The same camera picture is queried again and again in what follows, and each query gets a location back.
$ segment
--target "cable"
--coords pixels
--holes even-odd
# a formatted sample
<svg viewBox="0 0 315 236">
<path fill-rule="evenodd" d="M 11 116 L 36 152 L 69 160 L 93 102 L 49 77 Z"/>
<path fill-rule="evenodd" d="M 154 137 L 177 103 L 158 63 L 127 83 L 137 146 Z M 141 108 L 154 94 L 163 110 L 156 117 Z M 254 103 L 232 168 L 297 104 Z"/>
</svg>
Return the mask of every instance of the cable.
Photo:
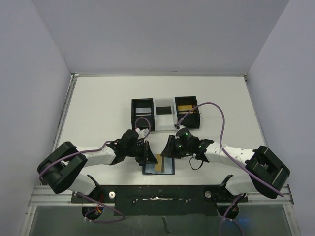
<svg viewBox="0 0 315 236">
<path fill-rule="evenodd" d="M 237 225 L 237 227 L 240 229 L 240 231 L 242 232 L 242 236 L 245 236 L 245 232 L 244 232 L 244 230 L 243 230 L 243 228 L 241 227 L 241 225 L 237 222 L 237 221 L 235 221 L 235 220 L 232 220 L 232 219 L 230 219 L 232 222 L 234 222 L 234 224 L 236 224 Z"/>
<path fill-rule="evenodd" d="M 134 123 L 134 127 L 135 127 L 135 128 L 137 128 L 137 122 L 138 122 L 140 119 L 144 119 L 144 120 L 148 123 L 148 126 L 149 126 L 149 132 L 148 132 L 147 135 L 144 136 L 144 138 L 143 138 L 143 139 L 145 139 L 145 138 L 148 137 L 148 135 L 149 135 L 150 132 L 151 132 L 151 124 L 150 124 L 150 122 L 149 122 L 149 120 L 148 120 L 147 118 L 145 118 L 145 117 L 139 117 L 138 119 L 136 119 L 136 121 L 135 121 L 135 123 Z"/>
<path fill-rule="evenodd" d="M 101 194 L 101 197 L 100 197 L 100 202 L 102 203 L 103 202 L 103 200 L 104 200 L 104 194 Z M 96 207 L 95 207 L 95 212 L 99 212 L 99 213 L 101 213 L 101 211 L 100 211 L 100 209 L 99 209 L 99 205 L 97 205 Z"/>
<path fill-rule="evenodd" d="M 125 218 L 126 218 L 125 215 L 122 214 L 120 211 L 118 211 L 118 210 L 116 210 L 116 209 L 114 209 L 114 208 L 110 208 L 108 205 L 105 205 L 104 203 L 101 203 L 101 202 L 99 202 L 99 201 L 96 201 L 96 200 L 94 200 L 94 199 L 92 199 L 92 198 L 90 198 L 90 197 L 88 197 L 88 196 L 86 196 L 86 195 L 84 195 L 84 194 L 82 194 L 82 193 L 77 192 L 77 194 L 78 194 L 79 196 L 81 196 L 82 198 L 85 198 L 86 200 L 89 200 L 90 202 L 99 204 L 99 205 L 101 205 L 101 206 L 103 206 L 103 207 L 105 207 L 105 208 L 107 208 L 107 209 L 110 209 L 110 210 L 112 210 L 113 212 L 115 212 L 115 213 L 117 213 L 117 214 L 119 214 L 119 215 L 122 216 L 120 219 L 117 219 L 117 220 L 107 220 L 107 221 L 91 220 L 91 222 L 93 222 L 93 223 L 98 223 L 98 224 L 110 224 L 110 223 L 116 223 L 116 222 L 125 220 Z M 84 215 L 84 217 L 87 217 L 87 215 L 90 214 L 90 213 L 93 212 L 93 211 L 94 211 L 94 210 L 88 211 L 88 212 Z"/>
<path fill-rule="evenodd" d="M 236 204 L 237 201 L 238 201 L 241 197 L 243 197 L 243 195 L 244 195 L 244 193 L 238 195 L 238 196 L 234 199 L 234 201 L 232 202 L 232 204 L 231 204 L 231 205 L 227 208 L 227 210 L 225 211 L 225 213 L 224 213 L 224 215 L 223 215 L 223 217 L 222 217 L 222 219 L 221 219 L 220 225 L 219 225 L 219 236 L 221 236 L 222 224 L 223 224 L 223 221 L 224 221 L 226 215 L 229 213 L 229 211 L 230 211 L 231 208 L 234 206 L 234 204 Z M 237 224 L 237 226 L 240 227 L 240 229 L 241 229 L 241 231 L 242 231 L 242 234 L 244 235 L 244 231 L 243 231 L 243 229 L 241 228 L 241 226 L 240 226 L 238 223 L 236 223 L 236 224 Z"/>
<path fill-rule="evenodd" d="M 197 170 L 199 170 L 201 167 L 202 167 L 202 165 L 203 165 L 203 161 L 201 161 L 201 164 L 200 164 L 200 166 L 197 168 L 197 169 L 195 169 L 194 167 L 192 167 L 192 165 L 191 165 L 191 160 L 193 159 L 193 157 L 191 158 L 191 159 L 189 159 L 189 164 L 190 164 L 190 167 L 194 170 L 194 171 L 197 171 Z"/>
<path fill-rule="evenodd" d="M 90 149 L 90 150 L 78 151 L 78 152 L 76 152 L 76 153 L 73 153 L 73 154 L 70 154 L 70 155 L 65 156 L 65 157 L 63 157 L 63 158 L 58 159 L 57 161 L 55 161 L 55 162 L 51 163 L 49 166 L 47 166 L 47 167 L 39 174 L 39 180 L 40 180 L 40 181 L 44 181 L 42 178 L 43 178 L 43 176 L 46 174 L 46 172 L 47 172 L 50 168 L 52 168 L 53 166 L 57 165 L 58 163 L 60 163 L 60 162 L 62 162 L 62 161 L 65 161 L 65 160 L 67 160 L 67 159 L 69 159 L 69 158 L 72 158 L 72 157 L 74 157 L 74 156 L 77 156 L 77 155 L 79 155 L 79 154 L 84 154 L 84 153 L 88 153 L 88 152 L 98 152 L 98 151 L 102 151 L 103 148 L 104 148 L 108 143 L 111 143 L 111 142 L 113 142 L 113 141 L 106 141 L 106 142 L 103 144 L 103 146 L 100 147 L 100 148 L 98 148 L 98 149 Z"/>
<path fill-rule="evenodd" d="M 221 134 L 220 134 L 220 147 L 222 148 L 222 151 L 225 153 L 225 155 L 227 155 L 236 165 L 238 165 L 243 171 L 245 171 L 247 174 L 249 174 L 252 178 L 256 179 L 258 182 L 260 182 L 261 184 L 263 184 L 264 186 L 266 186 L 267 188 L 271 189 L 272 191 L 274 191 L 275 193 L 277 193 L 279 196 L 284 197 L 283 193 L 281 193 L 278 189 L 275 189 L 273 186 L 267 184 L 265 181 L 261 180 L 260 178 L 258 178 L 257 176 L 255 176 L 253 173 L 251 173 L 250 171 L 248 171 L 245 166 L 243 166 L 241 163 L 239 163 L 238 161 L 234 160 L 234 158 L 224 149 L 223 145 L 222 145 L 222 139 L 223 139 L 223 132 L 224 132 L 224 127 L 225 127 L 225 116 L 224 113 L 222 111 L 222 109 L 213 102 L 204 102 L 201 103 L 197 106 L 195 106 L 194 108 L 192 108 L 189 112 L 187 112 L 178 122 L 176 125 L 180 125 L 180 123 L 185 119 L 186 116 L 188 116 L 188 114 L 194 110 L 196 110 L 198 107 L 203 106 L 203 105 L 214 105 L 216 108 L 219 109 L 219 111 L 221 112 L 222 115 L 222 130 L 221 130 Z"/>
</svg>

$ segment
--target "black mount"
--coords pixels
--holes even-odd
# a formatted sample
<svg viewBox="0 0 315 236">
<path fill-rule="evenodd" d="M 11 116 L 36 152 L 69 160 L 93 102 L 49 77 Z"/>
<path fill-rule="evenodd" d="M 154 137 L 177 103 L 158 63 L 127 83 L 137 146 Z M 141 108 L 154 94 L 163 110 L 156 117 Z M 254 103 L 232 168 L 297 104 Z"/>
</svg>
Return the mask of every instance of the black mount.
<svg viewBox="0 0 315 236">
<path fill-rule="evenodd" d="M 158 163 L 151 152 L 149 142 L 143 139 L 138 140 L 138 137 L 139 135 L 136 131 L 127 130 L 121 139 L 117 139 L 108 144 L 116 155 L 111 165 L 122 162 L 126 156 L 135 157 L 140 166 L 146 163 Z M 40 174 L 53 162 L 76 152 L 78 152 L 78 150 L 75 145 L 71 142 L 64 142 L 39 164 L 37 172 Z M 54 193 L 61 193 L 73 184 L 87 161 L 85 155 L 76 155 L 68 159 L 67 165 L 60 162 L 51 167 L 44 174 L 43 180 L 52 188 Z"/>
<path fill-rule="evenodd" d="M 254 155 L 246 161 L 246 169 L 277 190 L 281 190 L 290 175 L 288 167 L 268 148 L 260 146 L 253 150 Z M 262 195 L 275 199 L 278 195 L 265 185 L 252 178 L 252 182 Z"/>
<path fill-rule="evenodd" d="M 157 164 L 148 141 L 139 139 L 139 135 L 134 130 L 127 130 L 117 143 L 112 142 L 108 146 L 114 150 L 116 157 L 111 165 L 122 162 L 126 156 L 135 157 L 140 166 L 145 164 Z"/>
<path fill-rule="evenodd" d="M 197 160 L 209 162 L 204 153 L 213 142 L 208 139 L 199 140 L 185 127 L 177 131 L 176 136 L 170 135 L 168 137 L 166 147 L 161 156 L 182 158 L 195 155 Z M 246 169 L 280 191 L 290 175 L 288 167 L 268 147 L 260 146 L 253 151 L 252 158 L 246 161 Z M 271 199 L 275 199 L 278 196 L 277 193 L 256 179 L 252 177 L 251 179 L 257 191 L 262 195 Z"/>
<path fill-rule="evenodd" d="M 214 141 L 208 139 L 199 140 L 191 134 L 188 128 L 177 131 L 176 136 L 168 136 L 167 144 L 161 156 L 170 158 L 182 158 L 195 154 L 197 160 L 209 162 L 204 155 L 207 147 Z"/>
<path fill-rule="evenodd" d="M 104 194 L 102 193 L 101 186 L 99 183 L 90 175 L 88 177 L 95 183 L 95 189 L 89 194 L 89 197 L 92 199 L 96 199 L 100 202 L 104 200 Z M 88 212 L 87 218 L 90 220 L 98 219 L 103 213 L 104 207 L 101 206 L 99 210 L 96 210 L 95 206 L 83 206 L 82 207 L 82 215 L 85 216 Z"/>
<path fill-rule="evenodd" d="M 76 146 L 71 142 L 64 142 L 39 164 L 37 172 L 40 174 L 53 162 L 76 152 L 78 152 Z M 53 189 L 54 193 L 61 193 L 72 185 L 87 161 L 84 155 L 77 155 L 70 159 L 68 165 L 60 162 L 51 167 L 44 174 L 43 179 Z"/>
<path fill-rule="evenodd" d="M 231 195 L 224 185 L 101 185 L 103 202 L 115 203 L 115 209 L 124 215 L 218 215 L 217 203 L 231 203 Z M 116 197 L 110 199 L 109 192 Z M 85 198 L 72 195 L 72 203 L 89 203 Z"/>
</svg>

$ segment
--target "white tabletop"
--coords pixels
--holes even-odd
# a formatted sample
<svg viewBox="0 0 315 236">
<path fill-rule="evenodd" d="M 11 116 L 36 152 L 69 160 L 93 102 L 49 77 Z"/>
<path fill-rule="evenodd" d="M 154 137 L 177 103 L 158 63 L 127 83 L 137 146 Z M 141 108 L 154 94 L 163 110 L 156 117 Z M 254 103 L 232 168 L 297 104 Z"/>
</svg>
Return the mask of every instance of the white tabletop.
<svg viewBox="0 0 315 236">
<path fill-rule="evenodd" d="M 131 100 L 196 96 L 198 103 L 215 102 L 225 114 L 223 143 L 238 148 L 258 148 L 263 137 L 243 77 L 78 77 L 59 144 L 71 141 L 82 147 L 100 146 L 120 138 L 131 128 Z M 222 118 L 214 106 L 199 108 L 200 129 L 192 134 L 219 140 Z M 154 154 L 161 153 L 173 132 L 152 133 L 147 140 Z M 198 171 L 189 157 L 175 159 L 175 175 L 142 175 L 134 158 L 113 166 L 91 166 L 82 174 L 100 184 L 179 185 L 219 184 L 229 174 L 242 170 L 219 163 L 204 163 Z"/>
</svg>

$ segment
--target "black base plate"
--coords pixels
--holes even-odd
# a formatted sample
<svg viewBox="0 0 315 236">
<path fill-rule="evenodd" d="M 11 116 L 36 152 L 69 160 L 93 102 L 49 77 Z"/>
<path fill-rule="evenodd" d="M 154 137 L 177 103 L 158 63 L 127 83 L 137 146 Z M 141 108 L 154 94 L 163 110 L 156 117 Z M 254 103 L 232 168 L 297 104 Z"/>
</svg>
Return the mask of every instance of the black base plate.
<svg viewBox="0 0 315 236">
<path fill-rule="evenodd" d="M 104 203 L 115 203 L 115 209 L 125 215 L 187 215 L 215 216 L 216 203 L 231 203 L 235 196 L 219 185 L 101 185 Z M 116 197 L 110 199 L 109 192 Z M 88 203 L 72 195 L 72 203 Z"/>
</svg>

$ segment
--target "screw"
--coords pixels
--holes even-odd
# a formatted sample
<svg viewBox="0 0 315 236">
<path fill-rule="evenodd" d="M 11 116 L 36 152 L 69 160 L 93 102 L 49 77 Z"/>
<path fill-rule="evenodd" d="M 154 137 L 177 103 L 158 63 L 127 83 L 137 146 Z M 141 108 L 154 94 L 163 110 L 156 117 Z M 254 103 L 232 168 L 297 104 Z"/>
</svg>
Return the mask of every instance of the screw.
<svg viewBox="0 0 315 236">
<path fill-rule="evenodd" d="M 109 196 L 110 199 L 114 199 L 116 197 L 116 193 L 113 192 L 113 191 L 109 192 L 108 196 Z"/>
<path fill-rule="evenodd" d="M 205 196 L 206 196 L 206 198 L 210 198 L 211 197 L 211 192 L 210 191 L 206 191 L 205 192 Z"/>
</svg>

